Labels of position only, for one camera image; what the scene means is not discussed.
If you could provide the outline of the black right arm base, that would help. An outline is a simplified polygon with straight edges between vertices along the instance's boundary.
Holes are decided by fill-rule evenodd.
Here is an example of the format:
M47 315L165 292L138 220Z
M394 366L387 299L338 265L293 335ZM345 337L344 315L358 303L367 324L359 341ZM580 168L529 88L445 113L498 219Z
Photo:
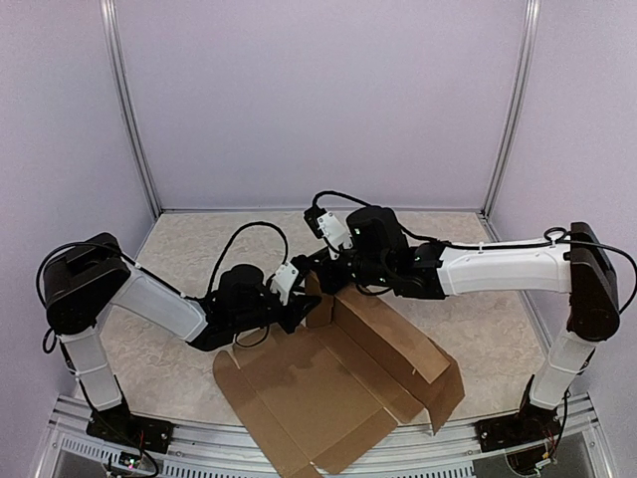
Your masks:
M520 446L535 441L556 438L561 424L557 411L540 408L531 404L530 392L532 376L525 388L517 411L493 418L485 418L475 423L475 431L482 452L491 452Z

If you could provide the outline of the brown cardboard box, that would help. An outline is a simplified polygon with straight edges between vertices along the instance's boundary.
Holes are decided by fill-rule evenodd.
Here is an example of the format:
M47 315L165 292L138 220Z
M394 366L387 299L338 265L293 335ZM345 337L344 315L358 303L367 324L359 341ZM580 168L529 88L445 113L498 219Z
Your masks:
M213 362L217 385L282 477L337 474L427 411L439 431L464 399L454 358L378 297L325 294L304 325Z

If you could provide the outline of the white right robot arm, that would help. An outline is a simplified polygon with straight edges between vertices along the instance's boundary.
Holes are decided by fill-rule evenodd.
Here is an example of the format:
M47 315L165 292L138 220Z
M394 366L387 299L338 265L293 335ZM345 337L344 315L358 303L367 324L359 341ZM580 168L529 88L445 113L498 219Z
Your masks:
M409 245L412 233L388 207L365 205L340 221L313 204L304 219L325 246L297 263L318 275L325 294L372 286L419 300L493 291L568 295L565 328L530 379L521 411L509 421L517 441L529 442L546 428L546 411L557 408L597 345L619 329L616 272L607 246L585 222L526 241L464 244L422 236L418 245Z

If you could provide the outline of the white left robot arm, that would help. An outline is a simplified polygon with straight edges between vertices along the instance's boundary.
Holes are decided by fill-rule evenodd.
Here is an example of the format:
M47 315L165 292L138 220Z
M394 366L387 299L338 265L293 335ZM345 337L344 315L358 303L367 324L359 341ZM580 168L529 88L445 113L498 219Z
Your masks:
M120 443L139 432L136 416L121 405L124 395L108 363L98 325L116 306L169 331L208 353L242 333L278 325L292 334L318 306L300 290L302 273L290 262L273 277L251 264L222 273L215 290L190 298L127 257L114 236L101 233L52 252L37 273L46 319L99 423Z

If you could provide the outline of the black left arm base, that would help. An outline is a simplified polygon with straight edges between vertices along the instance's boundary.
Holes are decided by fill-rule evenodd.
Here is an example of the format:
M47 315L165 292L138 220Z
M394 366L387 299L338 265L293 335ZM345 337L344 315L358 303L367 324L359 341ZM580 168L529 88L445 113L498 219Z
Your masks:
M126 445L140 452L167 453L174 430L172 422L133 414L124 397L120 404L98 410L91 402L82 381L80 388L92 411L86 428L88 436Z

